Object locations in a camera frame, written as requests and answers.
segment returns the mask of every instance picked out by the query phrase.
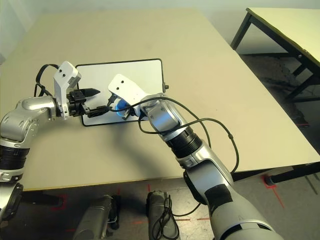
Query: white board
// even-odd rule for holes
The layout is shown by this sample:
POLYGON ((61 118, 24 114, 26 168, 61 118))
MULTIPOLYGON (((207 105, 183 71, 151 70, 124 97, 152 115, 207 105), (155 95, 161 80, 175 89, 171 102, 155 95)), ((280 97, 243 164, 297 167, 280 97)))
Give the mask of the white board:
MULTIPOLYGON (((117 74, 122 74, 134 81, 146 93, 157 94, 163 92, 164 80, 160 59, 80 64, 76 68, 81 74, 81 80, 78 83, 79 89, 94 88, 101 91, 101 93, 87 98, 85 104, 90 109, 107 105, 108 98, 111 96, 108 85, 117 74)), ((129 116, 127 120, 123 120, 116 112, 111 111, 92 118, 88 118, 86 115, 82 116, 82 123, 85 126, 137 120, 136 116, 129 116)))

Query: gray floor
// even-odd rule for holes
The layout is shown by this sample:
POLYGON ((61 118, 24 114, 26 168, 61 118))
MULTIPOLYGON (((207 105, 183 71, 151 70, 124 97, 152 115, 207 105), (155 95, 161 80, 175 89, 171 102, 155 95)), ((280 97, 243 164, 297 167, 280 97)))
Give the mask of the gray floor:
MULTIPOLYGON (((259 73, 278 69, 283 64, 286 69, 270 77, 287 80, 298 63, 292 58, 263 60, 258 67, 252 67, 259 73)), ((292 84, 306 79, 310 73, 305 71, 292 84)), ((320 94, 319 88, 308 89, 304 95, 320 94)), ((309 128, 301 129, 310 143, 320 152, 320 121, 317 110, 319 102, 299 103, 297 107, 310 123, 309 128)), ((291 170, 291 167, 273 169, 269 175, 291 170)), ((235 183, 235 189, 249 199, 266 217, 275 230, 286 240, 320 239, 320 174, 300 177, 281 182, 276 188, 267 188, 261 176, 256 175, 235 183)), ((157 179, 140 182, 118 183, 88 187, 75 187, 45 191, 47 194, 66 199, 65 207, 54 209, 22 203, 20 209, 8 225, 2 225, 0 236, 3 240, 67 240, 71 239, 82 214, 90 202, 104 194, 119 194, 122 197, 120 211, 120 228, 113 231, 109 239, 113 240, 147 240, 148 219, 145 214, 146 197, 149 191, 162 190, 171 194, 176 214, 188 212, 196 206, 189 189, 182 178, 157 179)), ((193 214, 177 217, 182 240, 212 240, 213 233, 208 220, 208 209, 202 205, 193 214)))

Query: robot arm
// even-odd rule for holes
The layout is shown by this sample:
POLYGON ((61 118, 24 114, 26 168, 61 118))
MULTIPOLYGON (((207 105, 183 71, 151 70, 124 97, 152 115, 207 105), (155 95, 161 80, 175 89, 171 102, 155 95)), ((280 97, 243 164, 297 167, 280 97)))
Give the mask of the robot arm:
MULTIPOLYGON (((164 96, 147 94, 119 74, 108 88, 129 105, 164 96)), ((216 240, 282 240, 259 211, 234 190, 228 169, 190 126, 170 131, 187 123, 171 102, 150 100, 135 107, 135 113, 137 116, 144 113, 157 132, 168 131, 159 136, 185 169, 183 177, 193 197, 208 206, 216 240)))
POLYGON ((24 173, 26 156, 38 128, 56 118, 106 112, 104 106, 89 109, 86 97, 98 94, 93 88, 71 91, 81 78, 78 70, 65 61, 54 75, 54 96, 29 97, 20 100, 0 123, 0 222, 14 216, 19 206, 23 185, 18 183, 24 173))
POLYGON ((21 179, 31 141, 38 127, 57 117, 88 115, 95 117, 108 112, 116 98, 133 107, 139 117, 144 114, 161 139, 171 148, 176 160, 185 169, 183 177, 194 198, 208 206, 211 227, 216 240, 281 240, 258 210, 233 189, 233 179, 212 149, 191 129, 175 106, 163 93, 145 93, 128 78, 118 74, 108 86, 112 96, 106 106, 89 109, 86 97, 99 91, 79 89, 66 93, 77 84, 78 71, 64 62, 54 75, 55 95, 26 98, 16 109, 4 116, 0 124, 0 222, 17 211, 23 186, 21 179))

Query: wall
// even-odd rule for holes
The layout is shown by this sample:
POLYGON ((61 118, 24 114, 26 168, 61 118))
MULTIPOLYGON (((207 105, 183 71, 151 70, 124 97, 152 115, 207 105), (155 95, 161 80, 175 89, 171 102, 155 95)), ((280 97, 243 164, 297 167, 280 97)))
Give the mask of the wall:
MULTIPOLYGON (((199 9, 230 43, 247 7, 319 9, 320 0, 2 0, 0 54, 7 58, 34 21, 44 13, 179 7, 199 9)), ((238 49, 239 53, 283 51, 254 26, 249 28, 238 49)))

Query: cable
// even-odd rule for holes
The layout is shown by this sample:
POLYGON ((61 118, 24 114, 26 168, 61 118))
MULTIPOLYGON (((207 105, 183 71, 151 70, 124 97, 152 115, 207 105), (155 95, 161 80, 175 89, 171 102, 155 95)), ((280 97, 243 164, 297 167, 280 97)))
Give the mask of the cable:
MULTIPOLYGON (((172 99, 172 98, 170 98, 170 97, 166 97, 166 96, 156 96, 156 97, 152 97, 152 98, 149 98, 149 99, 146 99, 146 100, 137 102, 137 103, 135 103, 135 104, 133 104, 133 105, 131 105, 131 106, 127 106, 127 107, 125 107, 125 108, 117 109, 117 110, 110 109, 110 111, 111 111, 111 112, 115 112, 115 113, 116 113, 116 112, 122 112, 122 111, 125 111, 125 110, 127 110, 127 109, 136 107, 136 106, 138 106, 138 105, 140 105, 140 104, 143 104, 143 103, 146 103, 146 102, 150 102, 150 101, 153 101, 153 100, 160 100, 160 99, 162 99, 162 100, 168 100, 168 101, 170 101, 170 102, 173 102, 173 103, 179 105, 180 107, 182 107, 183 109, 185 109, 189 114, 191 114, 195 119, 199 120, 199 117, 198 117, 197 115, 195 115, 195 114, 194 114, 189 108, 187 108, 185 105, 183 105, 182 103, 180 103, 180 102, 178 102, 178 101, 176 101, 176 100, 174 100, 174 99, 172 99)), ((208 139, 208 145, 209 145, 209 147, 211 148, 211 141, 210 141, 210 136, 209 136, 208 130, 207 130, 206 126, 205 126, 202 122, 200 122, 200 124, 201 124, 202 127, 203 127, 203 130, 204 130, 204 132, 205 132, 206 138, 208 139)))
POLYGON ((164 199, 163 208, 164 209, 163 209, 162 215, 157 219, 157 221, 155 221, 155 223, 152 227, 152 231, 151 231, 152 237, 155 240, 160 240, 162 237, 165 239, 168 239, 168 240, 176 240, 180 236, 180 231, 179 231, 179 227, 177 225, 177 222, 174 218, 174 214, 172 213, 172 200, 171 200, 170 195, 164 199), (176 229, 176 236, 174 236, 174 237, 166 236, 164 233, 165 226, 169 222, 170 219, 172 219, 174 226, 175 226, 175 229, 176 229), (155 227, 157 224, 159 224, 160 226, 159 226, 159 229, 155 235, 155 227))
POLYGON ((230 172, 233 175, 235 173, 235 171, 237 170, 238 166, 239 166, 239 161, 240 161, 239 160, 239 151, 238 151, 237 145, 235 143, 234 136, 231 134, 231 132, 228 130, 228 128, 222 122, 220 122, 220 121, 218 121, 216 119, 213 119, 213 118, 206 117, 206 118, 201 118, 201 119, 198 119, 198 120, 195 120, 195 121, 191 121, 191 122, 189 122, 187 124, 184 124, 184 125, 181 125, 181 126, 177 126, 177 127, 174 127, 172 129, 169 129, 169 130, 166 130, 166 131, 145 131, 141 127, 141 118, 139 117, 138 125, 139 125, 139 129, 145 134, 166 134, 166 133, 170 133, 172 131, 178 130, 178 129, 182 129, 182 128, 188 127, 188 126, 190 126, 192 124, 201 123, 203 121, 211 121, 211 122, 215 122, 215 123, 219 124, 226 131, 226 133, 228 134, 228 137, 232 142, 232 145, 233 145, 233 148, 234 148, 234 151, 235 151, 235 157, 236 157, 235 166, 232 169, 232 171, 230 172))
POLYGON ((188 212, 188 213, 185 213, 185 214, 174 214, 174 213, 172 213, 172 215, 175 216, 175 217, 184 217, 184 216, 190 215, 190 214, 192 214, 195 210, 197 210, 197 209, 200 207, 200 205, 201 205, 201 203, 199 202, 198 205, 197 205, 193 210, 191 210, 191 211, 188 212))
POLYGON ((232 171, 230 172, 231 175, 233 175, 233 174, 236 172, 236 170, 237 170, 237 168, 238 168, 238 166, 239 166, 239 161, 240 161, 240 160, 239 160, 239 151, 238 151, 237 145, 236 145, 236 143, 235 143, 234 136, 231 134, 231 132, 229 131, 229 129, 228 129, 222 122, 220 122, 219 120, 216 120, 216 119, 214 119, 214 118, 208 118, 208 117, 206 117, 206 118, 201 118, 201 119, 200 119, 200 118, 198 118, 197 115, 195 115, 190 109, 188 109, 188 108, 187 108, 186 106, 184 106, 182 103, 180 103, 180 102, 178 102, 178 101, 176 101, 176 100, 174 100, 174 99, 172 99, 172 98, 166 97, 166 96, 152 97, 152 98, 149 98, 149 99, 146 99, 146 100, 142 100, 142 101, 140 101, 140 102, 137 102, 137 103, 135 103, 135 104, 133 104, 133 105, 131 105, 131 106, 127 106, 127 107, 125 107, 125 108, 117 109, 117 110, 110 109, 110 111, 111 111, 111 112, 115 112, 115 113, 116 113, 116 112, 122 112, 122 111, 125 111, 125 110, 127 110, 127 109, 136 107, 136 106, 138 106, 138 105, 140 105, 140 104, 143 104, 143 103, 146 103, 146 102, 149 102, 149 101, 153 101, 153 100, 160 100, 160 99, 161 99, 161 100, 168 100, 168 101, 171 101, 171 102, 179 105, 180 107, 184 108, 188 113, 190 113, 194 118, 196 118, 196 120, 195 120, 195 121, 192 121, 192 122, 189 122, 189 123, 187 123, 187 124, 178 126, 178 127, 174 127, 174 128, 172 128, 172 129, 169 129, 169 130, 166 130, 166 131, 145 131, 145 130, 143 130, 142 127, 141 127, 141 119, 142 119, 143 116, 140 115, 140 117, 139 117, 139 119, 138 119, 139 129, 140 129, 143 133, 145 133, 145 134, 165 134, 165 133, 169 133, 169 132, 172 132, 172 131, 175 131, 175 130, 178 130, 178 129, 181 129, 181 128, 184 128, 184 127, 187 127, 187 126, 190 126, 190 125, 192 125, 192 124, 200 123, 200 124, 202 125, 202 127, 203 127, 203 129, 204 129, 204 131, 205 131, 206 137, 207 137, 207 139, 208 139, 208 145, 209 145, 209 147, 211 148, 210 137, 209 137, 209 134, 208 134, 208 131, 207 131, 206 126, 203 124, 203 121, 215 122, 215 123, 219 124, 219 125, 226 131, 226 133, 228 134, 229 139, 230 139, 231 142, 232 142, 232 145, 233 145, 233 148, 234 148, 234 151, 235 151, 235 157, 236 157, 235 166, 234 166, 234 168, 232 169, 232 171))
POLYGON ((41 79, 42 74, 44 73, 45 69, 49 66, 54 67, 56 69, 59 69, 59 66, 57 64, 45 64, 40 68, 38 74, 35 77, 35 86, 34 86, 34 93, 33 93, 34 97, 37 96, 37 88, 38 87, 40 87, 40 89, 41 89, 38 97, 42 97, 44 94, 52 97, 52 94, 48 90, 46 90, 46 87, 44 85, 42 85, 40 83, 40 79, 41 79))

